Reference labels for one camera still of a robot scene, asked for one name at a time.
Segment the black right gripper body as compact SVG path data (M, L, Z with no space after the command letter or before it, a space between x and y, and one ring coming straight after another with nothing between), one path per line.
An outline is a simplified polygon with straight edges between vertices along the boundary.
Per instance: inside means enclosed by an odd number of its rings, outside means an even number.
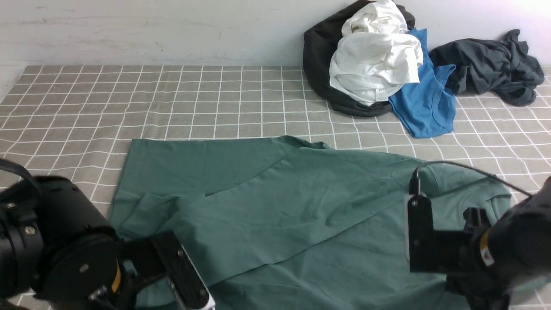
M447 232L452 267L446 289L466 298L471 310L507 310L511 301L512 209L491 224L485 210L468 208L461 230Z

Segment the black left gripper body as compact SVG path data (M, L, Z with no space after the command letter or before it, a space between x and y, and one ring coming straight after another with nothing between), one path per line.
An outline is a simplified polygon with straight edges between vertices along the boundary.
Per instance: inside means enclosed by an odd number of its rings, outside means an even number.
M151 238L93 234L47 252L34 298L55 310L133 310L140 291L169 275Z

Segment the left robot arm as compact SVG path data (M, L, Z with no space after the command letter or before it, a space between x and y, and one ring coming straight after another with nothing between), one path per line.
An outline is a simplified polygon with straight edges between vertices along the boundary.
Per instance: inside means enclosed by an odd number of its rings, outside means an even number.
M134 310L136 296L179 274L171 232L124 241L69 179L33 176L1 192L1 300L33 290L55 310Z

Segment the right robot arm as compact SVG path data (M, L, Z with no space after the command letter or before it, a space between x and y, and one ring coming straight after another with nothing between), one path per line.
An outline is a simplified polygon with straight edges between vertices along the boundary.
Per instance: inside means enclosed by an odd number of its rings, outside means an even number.
M512 291L550 274L550 179L475 235L463 255L467 272L449 275L446 290L471 310L507 310Z

